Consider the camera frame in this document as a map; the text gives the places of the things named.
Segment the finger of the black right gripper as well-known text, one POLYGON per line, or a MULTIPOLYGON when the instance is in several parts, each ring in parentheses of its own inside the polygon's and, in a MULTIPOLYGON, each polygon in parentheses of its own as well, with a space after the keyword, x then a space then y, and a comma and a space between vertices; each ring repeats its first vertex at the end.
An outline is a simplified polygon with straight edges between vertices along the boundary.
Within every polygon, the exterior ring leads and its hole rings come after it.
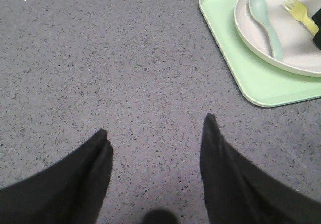
POLYGON ((317 31, 317 33, 315 34, 315 36, 313 37, 313 42, 315 43, 315 45, 320 49, 321 48, 321 32, 320 32, 320 28, 321 28, 321 9, 319 9, 313 16, 312 16, 312 20, 316 23, 316 25, 318 26, 319 30, 317 31))

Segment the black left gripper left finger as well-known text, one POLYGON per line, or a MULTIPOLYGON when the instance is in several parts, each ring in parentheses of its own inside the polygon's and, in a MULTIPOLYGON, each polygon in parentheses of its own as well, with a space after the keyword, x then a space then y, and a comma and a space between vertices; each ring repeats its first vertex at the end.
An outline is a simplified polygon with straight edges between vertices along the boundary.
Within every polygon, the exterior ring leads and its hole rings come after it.
POLYGON ((112 159, 107 130, 100 129, 53 166, 1 189, 1 223, 96 223, 112 159))

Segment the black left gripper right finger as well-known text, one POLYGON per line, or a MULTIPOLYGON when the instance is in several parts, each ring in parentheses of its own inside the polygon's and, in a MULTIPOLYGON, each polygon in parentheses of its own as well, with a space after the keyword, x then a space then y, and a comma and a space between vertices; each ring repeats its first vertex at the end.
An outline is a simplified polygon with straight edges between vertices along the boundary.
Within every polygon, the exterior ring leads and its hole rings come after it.
POLYGON ((320 203, 241 155, 211 113, 203 123, 200 171, 210 223, 320 223, 320 203))

